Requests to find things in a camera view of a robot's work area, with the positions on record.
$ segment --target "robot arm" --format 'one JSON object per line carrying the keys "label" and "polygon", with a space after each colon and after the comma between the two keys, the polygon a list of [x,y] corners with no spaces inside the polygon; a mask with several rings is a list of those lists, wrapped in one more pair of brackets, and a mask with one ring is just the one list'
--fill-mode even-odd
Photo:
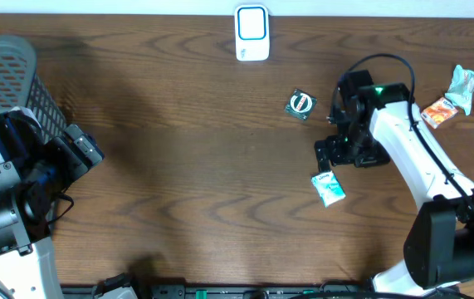
{"label": "robot arm", "polygon": [[[369,125],[371,135],[386,149],[399,169],[412,192],[418,210],[425,202],[432,201],[439,194],[447,199],[459,198],[461,195],[447,182],[418,137],[410,130],[410,121],[406,115],[408,105],[410,104],[403,100],[386,104],[384,109],[375,109]],[[413,104],[413,117],[418,122],[418,128],[432,151],[454,175],[454,179],[466,193],[472,195],[474,183],[465,177],[447,157],[427,125],[421,120],[419,107],[416,104]]]}
{"label": "robot arm", "polygon": [[104,155],[76,125],[44,144],[33,121],[25,108],[0,114],[0,289],[14,299],[61,299],[46,215]]}
{"label": "robot arm", "polygon": [[[352,71],[342,76],[339,91],[343,107],[333,102],[330,116],[339,133],[315,144],[320,171],[329,162],[372,167],[391,158],[418,208],[404,244],[405,260],[375,276],[374,290],[421,296],[474,278],[474,214],[412,130],[410,105],[419,134],[473,204],[474,183],[433,138],[419,108],[408,100],[409,90],[403,83],[374,85],[367,71]],[[466,227],[456,230],[456,219]]]}
{"label": "robot arm", "polygon": [[[410,121],[405,117],[407,101],[387,104],[384,109],[375,109],[369,130],[372,136],[386,149],[392,161],[406,181],[418,210],[424,203],[432,201],[441,194],[447,199],[459,198],[458,191],[446,182],[442,171],[428,155],[418,137],[410,130]],[[418,128],[432,150],[443,162],[460,186],[472,195],[474,183],[465,177],[447,157],[439,143],[434,139],[425,123],[421,120],[419,108],[414,104],[413,116],[418,121]],[[443,287],[458,282],[449,282]],[[373,279],[376,292],[394,292],[407,295],[422,296],[432,289],[423,289],[411,278],[405,261],[386,272],[377,274]]]}

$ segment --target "snack wrapper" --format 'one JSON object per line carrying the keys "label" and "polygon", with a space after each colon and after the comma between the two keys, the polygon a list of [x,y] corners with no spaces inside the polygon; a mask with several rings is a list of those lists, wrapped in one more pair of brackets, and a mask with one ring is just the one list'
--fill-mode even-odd
{"label": "snack wrapper", "polygon": [[472,93],[474,92],[474,71],[464,70],[457,65],[452,73],[452,82],[445,97],[455,106],[461,107],[466,115],[471,113]]}
{"label": "snack wrapper", "polygon": [[316,175],[310,181],[316,187],[326,208],[345,198],[344,190],[331,170]]}
{"label": "snack wrapper", "polygon": [[421,113],[421,117],[436,129],[443,121],[452,118],[456,113],[458,113],[458,109],[452,105],[451,101],[442,97],[436,100],[434,104],[425,108]]}

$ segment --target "small packet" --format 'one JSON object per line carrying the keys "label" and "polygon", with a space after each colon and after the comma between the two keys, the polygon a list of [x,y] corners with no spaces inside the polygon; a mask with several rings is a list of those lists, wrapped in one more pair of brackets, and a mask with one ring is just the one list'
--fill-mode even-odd
{"label": "small packet", "polygon": [[458,113],[458,109],[449,100],[442,97],[436,100],[434,104],[425,108],[421,113],[421,117],[436,129],[443,121],[452,118],[456,113]]}
{"label": "small packet", "polygon": [[457,65],[452,73],[452,82],[445,94],[454,105],[461,107],[466,115],[471,113],[472,93],[474,92],[474,71],[464,70]]}
{"label": "small packet", "polygon": [[316,98],[296,89],[285,106],[285,111],[300,120],[307,120],[316,105]]}
{"label": "small packet", "polygon": [[310,181],[318,191],[326,208],[345,198],[344,190],[331,170],[316,175]]}

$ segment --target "white wall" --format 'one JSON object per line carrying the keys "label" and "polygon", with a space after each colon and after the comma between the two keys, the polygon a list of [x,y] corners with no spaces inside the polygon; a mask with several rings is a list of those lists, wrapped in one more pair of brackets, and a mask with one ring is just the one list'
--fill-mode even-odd
{"label": "white wall", "polygon": [[272,16],[474,17],[474,0],[0,0],[0,12],[232,15],[243,3]]}

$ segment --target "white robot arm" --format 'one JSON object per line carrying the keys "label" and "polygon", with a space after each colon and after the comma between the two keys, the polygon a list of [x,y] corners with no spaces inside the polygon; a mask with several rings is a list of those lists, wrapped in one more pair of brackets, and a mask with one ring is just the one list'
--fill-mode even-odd
{"label": "white robot arm", "polygon": [[33,243],[27,255],[17,250],[1,254],[0,288],[13,299],[62,299],[51,238]]}
{"label": "white robot arm", "polygon": [[[412,91],[403,83],[374,85],[367,71],[352,71],[378,56],[408,66]],[[340,78],[330,123],[339,133],[316,141],[320,172],[333,165],[371,167],[390,158],[404,177],[418,208],[407,237],[405,260],[372,279],[376,292],[422,296],[474,278],[474,183],[447,157],[413,103],[413,69],[401,57],[368,56]],[[342,104],[335,101],[340,92]],[[456,231],[456,220],[466,224]]]}
{"label": "white robot arm", "polygon": [[[371,134],[386,149],[397,165],[412,192],[418,210],[425,202],[432,201],[439,194],[447,199],[459,198],[461,195],[447,182],[442,171],[411,130],[406,114],[408,105],[407,101],[401,101],[387,104],[386,108],[381,110],[375,109],[369,126]],[[418,128],[432,151],[454,175],[454,179],[467,194],[472,195],[474,183],[465,177],[447,157],[421,120],[419,108],[415,104],[413,104],[413,116],[418,121]],[[444,286],[451,286],[455,283],[458,282],[449,282]],[[373,285],[376,292],[393,292],[414,296],[422,296],[432,290],[423,290],[413,281],[404,261],[386,272],[377,274],[373,279]]]}

